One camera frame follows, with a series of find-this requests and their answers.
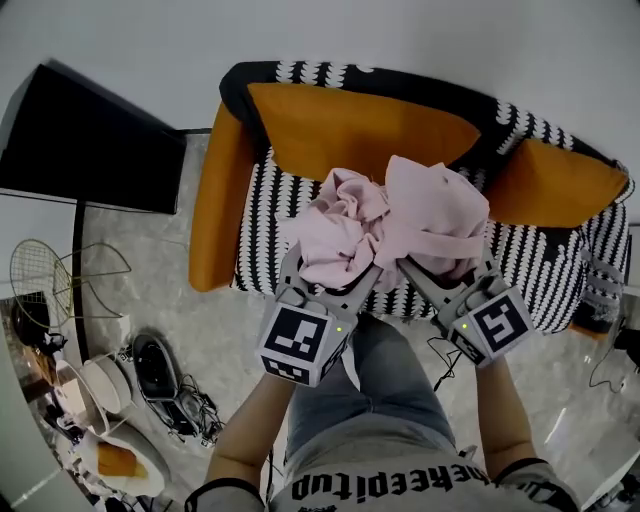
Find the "jeans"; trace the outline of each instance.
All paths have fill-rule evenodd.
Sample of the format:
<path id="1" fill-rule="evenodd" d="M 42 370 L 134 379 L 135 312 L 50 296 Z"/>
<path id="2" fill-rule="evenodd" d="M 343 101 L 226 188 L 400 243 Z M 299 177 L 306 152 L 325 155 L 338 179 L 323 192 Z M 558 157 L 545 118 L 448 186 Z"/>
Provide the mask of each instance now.
<path id="1" fill-rule="evenodd" d="M 298 386 L 289 409 L 286 458 L 317 434 L 367 412 L 419 423 L 455 446 L 442 405 L 407 339 L 391 325 L 360 315 L 352 341 L 360 391 L 342 359 L 318 387 Z"/>

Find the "orange cushion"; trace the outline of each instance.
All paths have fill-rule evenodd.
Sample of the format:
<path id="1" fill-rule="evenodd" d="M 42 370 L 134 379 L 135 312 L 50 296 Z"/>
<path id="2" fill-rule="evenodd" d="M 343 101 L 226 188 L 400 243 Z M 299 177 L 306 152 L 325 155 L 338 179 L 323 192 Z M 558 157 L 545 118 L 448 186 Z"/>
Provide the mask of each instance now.
<path id="1" fill-rule="evenodd" d="M 573 228 L 600 213 L 627 183 L 618 169 L 527 139 L 485 193 L 505 224 Z"/>
<path id="2" fill-rule="evenodd" d="M 384 183 L 389 158 L 449 164 L 480 136 L 464 119 L 415 103 L 302 84 L 250 84 L 282 170 L 324 181 L 334 167 Z"/>
<path id="3" fill-rule="evenodd" d="M 209 137 L 191 227 L 189 282 L 200 292 L 233 279 L 252 168 L 249 134 L 221 103 Z"/>

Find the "pink cloth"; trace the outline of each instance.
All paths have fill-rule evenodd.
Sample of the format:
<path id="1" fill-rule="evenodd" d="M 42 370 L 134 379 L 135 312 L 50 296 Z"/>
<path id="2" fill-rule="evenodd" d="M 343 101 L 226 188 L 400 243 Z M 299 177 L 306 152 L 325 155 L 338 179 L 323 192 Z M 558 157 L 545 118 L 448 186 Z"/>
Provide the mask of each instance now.
<path id="1" fill-rule="evenodd" d="M 376 290 L 388 292 L 401 278 L 396 259 L 408 254 L 447 279 L 474 268 L 488 215 L 484 196 L 443 164 L 392 156 L 386 187 L 333 169 L 318 197 L 280 227 L 291 244 L 300 242 L 307 282 L 341 288 L 373 262 L 384 270 Z"/>

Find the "white wall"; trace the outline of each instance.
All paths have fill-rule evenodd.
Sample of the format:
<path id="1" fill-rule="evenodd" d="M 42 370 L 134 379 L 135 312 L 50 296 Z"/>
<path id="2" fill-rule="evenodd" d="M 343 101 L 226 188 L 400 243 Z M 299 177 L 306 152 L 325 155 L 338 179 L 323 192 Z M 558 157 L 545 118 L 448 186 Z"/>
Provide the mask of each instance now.
<path id="1" fill-rule="evenodd" d="M 42 240 L 60 257 L 71 252 L 75 211 L 75 205 L 0 196 L 0 299 L 13 297 L 9 266 L 22 240 Z"/>
<path id="2" fill-rule="evenodd" d="M 235 62 L 355 62 L 513 101 L 640 178 L 639 48 L 636 0 L 8 0 L 0 111 L 47 57 L 178 128 L 211 125 Z"/>

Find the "marble floor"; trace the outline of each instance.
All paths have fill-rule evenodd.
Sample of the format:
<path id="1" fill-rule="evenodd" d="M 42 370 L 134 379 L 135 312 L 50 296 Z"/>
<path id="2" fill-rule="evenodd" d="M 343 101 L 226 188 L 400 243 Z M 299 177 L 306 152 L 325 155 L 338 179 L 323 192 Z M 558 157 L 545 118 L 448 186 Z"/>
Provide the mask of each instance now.
<path id="1" fill-rule="evenodd" d="M 201 294 L 191 289 L 187 281 L 191 216 L 207 138 L 189 137 L 175 216 L 87 210 L 85 245 L 98 241 L 113 244 L 122 251 L 133 272 L 95 280 L 100 297 L 125 317 L 87 320 L 86 330 L 92 355 L 118 348 L 130 333 L 142 328 L 161 331 L 169 340 L 180 370 L 195 377 L 200 388 L 217 403 L 225 420 L 261 376 L 253 349 L 264 301 L 228 288 Z M 100 250 L 85 254 L 83 261 L 85 272 L 104 271 L 116 264 Z M 84 300 L 86 313 L 99 309 L 87 294 Z M 627 307 L 640 317 L 640 307 L 635 303 Z M 427 375 L 432 382 L 437 380 L 446 368 L 426 343 L 435 334 L 434 328 L 422 321 L 407 324 L 386 320 L 407 336 Z M 635 447 L 632 434 L 640 428 L 640 376 L 633 373 L 635 365 L 625 354 L 609 354 L 594 378 L 596 382 L 610 379 L 614 388 L 624 382 L 622 392 L 613 394 L 607 385 L 588 385 L 594 365 L 608 346 L 609 342 L 596 343 L 566 331 L 535 336 L 507 357 L 529 413 L 539 455 L 554 464 L 581 497 L 593 491 L 591 487 L 599 478 L 585 468 L 601 466 L 594 457 L 602 452 L 603 442 L 619 445 L 623 453 L 630 452 Z M 438 390 L 459 448 L 480 445 L 475 393 L 473 368 L 462 358 L 455 378 L 444 381 Z M 166 428 L 144 408 L 139 397 L 137 403 L 140 408 L 130 422 L 167 460 L 172 482 L 165 491 L 166 497 L 183 501 L 202 483 L 210 451 L 168 436 Z M 276 443 L 275 461 L 279 468 L 285 438 L 286 427 Z M 480 452 L 476 460 L 482 462 Z M 281 485 L 277 473 L 275 485 Z"/>

